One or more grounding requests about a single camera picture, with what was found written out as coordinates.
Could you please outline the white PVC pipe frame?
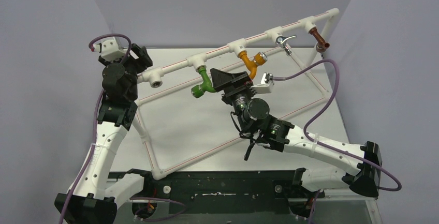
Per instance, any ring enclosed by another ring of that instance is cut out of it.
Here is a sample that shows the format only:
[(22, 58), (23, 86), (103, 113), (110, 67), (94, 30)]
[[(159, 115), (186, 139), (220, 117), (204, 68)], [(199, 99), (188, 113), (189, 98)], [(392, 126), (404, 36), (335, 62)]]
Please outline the white PVC pipe frame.
[[(336, 17), (339, 15), (339, 13), (340, 13), (340, 10), (338, 8), (332, 8), (330, 10), (327, 10), (324, 13), (321, 13), (321, 14), (318, 14), (315, 16), (309, 16), (309, 17), (303, 18), (301, 20), (298, 20), (294, 23), (271, 28), (269, 30), (264, 31), (261, 34), (255, 35), (255, 36), (251, 36), (248, 38), (241, 38), (241, 39), (232, 41), (230, 43), (227, 43), (225, 46), (216, 48), (212, 51), (205, 52), (205, 53), (198, 53), (198, 54), (187, 57), (185, 60), (170, 64), (170, 65), (167, 65), (164, 67), (154, 68), (149, 72), (148, 71), (143, 72), (138, 76), (138, 83), (149, 82), (150, 86), (152, 88), (160, 87), (160, 86), (156, 86), (155, 84), (161, 85), (162, 77), (165, 76), (166, 74), (178, 71), (178, 70), (186, 68), (186, 67), (193, 67), (195, 69), (195, 71), (200, 76), (198, 78), (193, 79), (193, 80), (189, 80), (187, 82), (184, 82), (184, 83), (179, 84), (177, 86), (174, 86), (172, 88), (166, 89), (166, 90), (161, 91), (161, 92), (156, 93), (156, 94), (153, 94), (149, 97), (141, 98), (140, 100), (137, 100), (136, 103), (139, 106), (142, 106), (145, 103), (148, 103), (152, 100), (166, 96), (168, 94), (175, 93), (176, 91), (181, 90), (181, 89), (186, 88), (186, 87), (189, 87), (192, 84), (202, 82), (200, 84), (200, 85), (202, 85), (203, 83), (205, 84), (205, 81), (212, 82), (210, 79), (205, 80), (205, 78), (207, 77), (206, 72), (199, 73), (199, 71), (201, 69), (206, 68), (206, 61), (207, 60), (215, 58), (215, 57), (219, 57), (219, 56), (227, 54), (227, 53), (234, 53), (235, 56), (241, 60), (241, 62), (237, 62), (235, 64), (230, 65), (229, 66), (230, 69), (236, 69), (240, 66), (245, 65), (246, 68), (250, 72), (250, 77), (253, 79), (256, 76), (257, 67), (263, 65), (266, 62), (266, 60), (264, 60), (264, 57), (262, 55), (256, 55), (255, 61), (254, 61), (254, 59), (250, 60), (249, 56), (248, 56), (248, 52), (246, 50), (246, 47), (248, 47), (248, 45), (251, 45), (253, 43), (256, 43), (258, 41), (265, 40), (265, 39), (270, 40), (277, 45), (276, 48), (272, 48), (271, 50), (267, 51), (266, 55), (271, 55), (271, 54), (275, 54), (275, 53), (280, 52), (280, 51), (285, 51), (287, 53), (287, 55), (290, 56), (293, 59), (293, 61), (295, 61), (295, 63), (299, 66), (299, 68), (304, 69), (305, 65), (308, 66), (311, 64), (311, 62), (314, 60), (314, 58), (318, 52), (322, 53), (324, 51), (324, 49), (328, 49), (328, 46), (325, 47), (324, 41), (327, 41), (327, 40), (325, 40), (325, 38), (328, 38), (329, 32), (331, 31), (331, 28), (334, 25)], [(323, 30), (319, 33), (315, 23), (318, 21), (321, 21), (321, 20), (327, 20), (327, 21), (325, 23)], [(311, 52), (311, 55), (309, 56), (309, 58), (305, 64), (297, 56), (295, 57), (295, 53), (291, 50), (291, 47), (289, 47), (289, 45), (287, 45), (287, 43), (286, 43), (288, 39), (291, 39), (293, 37), (291, 36), (291, 37), (282, 38), (282, 39), (279, 38), (285, 32), (292, 31), (292, 30), (295, 30), (298, 28), (304, 29), (308, 34), (312, 35), (316, 39), (316, 45), (314, 46), (314, 48), (316, 50)], [(156, 156), (155, 156), (154, 151), (153, 151), (151, 139), (142, 138), (142, 141), (145, 144), (148, 159), (149, 159), (149, 162), (151, 165), (152, 176), (155, 180), (161, 180), (162, 178), (165, 178), (167, 175), (169, 175), (173, 172), (177, 172), (181, 169), (185, 169), (185, 168), (192, 166), (200, 161), (203, 161), (204, 159), (207, 159), (207, 158), (209, 158), (209, 157), (211, 157), (219, 152), (222, 152), (223, 150), (237, 144), (238, 142), (243, 141), (243, 139), (235, 138), (233, 140), (227, 141), (221, 145), (218, 145), (215, 148), (212, 148), (206, 152), (203, 152), (199, 155), (191, 157), (191, 158), (189, 158), (189, 159), (187, 159), (187, 160), (185, 160), (185, 161), (183, 161), (183, 162), (181, 162), (181, 163), (179, 163), (171, 168), (168, 168), (166, 170), (160, 169), (160, 167), (157, 163), (157, 159), (156, 159)]]

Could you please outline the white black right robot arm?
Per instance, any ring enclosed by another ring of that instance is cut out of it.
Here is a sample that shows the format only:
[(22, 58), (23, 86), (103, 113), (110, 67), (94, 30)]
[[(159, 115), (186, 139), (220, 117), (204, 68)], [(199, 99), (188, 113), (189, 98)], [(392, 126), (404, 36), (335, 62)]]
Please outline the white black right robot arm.
[(240, 138), (250, 144), (244, 155), (248, 160), (255, 145), (278, 152), (308, 156), (334, 166), (329, 173), (309, 169), (291, 182), (292, 192), (303, 197), (322, 188), (349, 188), (361, 196), (379, 195), (381, 166), (379, 146), (371, 141), (363, 145), (349, 144), (317, 134), (270, 114), (268, 103), (255, 97), (253, 81), (247, 72), (229, 73), (210, 69), (213, 88), (222, 93), (222, 101), (233, 107), (231, 119)]

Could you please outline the green water faucet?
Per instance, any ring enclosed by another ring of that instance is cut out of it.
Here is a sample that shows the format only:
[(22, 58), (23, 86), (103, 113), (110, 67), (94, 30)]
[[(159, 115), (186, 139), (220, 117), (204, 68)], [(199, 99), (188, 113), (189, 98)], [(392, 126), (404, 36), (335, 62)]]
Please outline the green water faucet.
[(212, 81), (207, 74), (206, 66), (200, 66), (196, 70), (202, 78), (202, 83), (197, 84), (191, 88), (191, 94), (195, 98), (202, 97), (206, 92), (208, 93), (216, 93), (217, 91), (214, 89), (212, 85)]

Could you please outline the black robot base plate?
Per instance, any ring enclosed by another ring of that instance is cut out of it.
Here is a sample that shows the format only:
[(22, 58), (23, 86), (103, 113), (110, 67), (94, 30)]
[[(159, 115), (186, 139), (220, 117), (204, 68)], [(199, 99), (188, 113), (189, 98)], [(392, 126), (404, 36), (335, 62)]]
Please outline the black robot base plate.
[(134, 196), (132, 212), (141, 217), (159, 214), (288, 214), (305, 207), (308, 193), (295, 170), (174, 172), (155, 180), (149, 171), (110, 172), (108, 181), (125, 175), (145, 177), (144, 188)]

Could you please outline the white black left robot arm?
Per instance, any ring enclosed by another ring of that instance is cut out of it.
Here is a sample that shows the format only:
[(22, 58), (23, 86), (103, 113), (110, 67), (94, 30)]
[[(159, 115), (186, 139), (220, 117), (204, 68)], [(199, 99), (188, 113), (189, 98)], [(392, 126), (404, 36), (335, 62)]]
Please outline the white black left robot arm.
[(150, 196), (153, 183), (145, 173), (128, 171), (122, 180), (108, 186), (108, 176), (123, 139), (135, 119), (138, 106), (138, 74), (153, 65), (146, 47), (135, 43), (127, 51), (110, 49), (110, 42), (95, 45), (101, 52), (103, 92), (94, 114), (94, 136), (89, 154), (67, 193), (59, 193), (54, 205), (60, 223), (113, 223), (118, 208), (137, 194)]

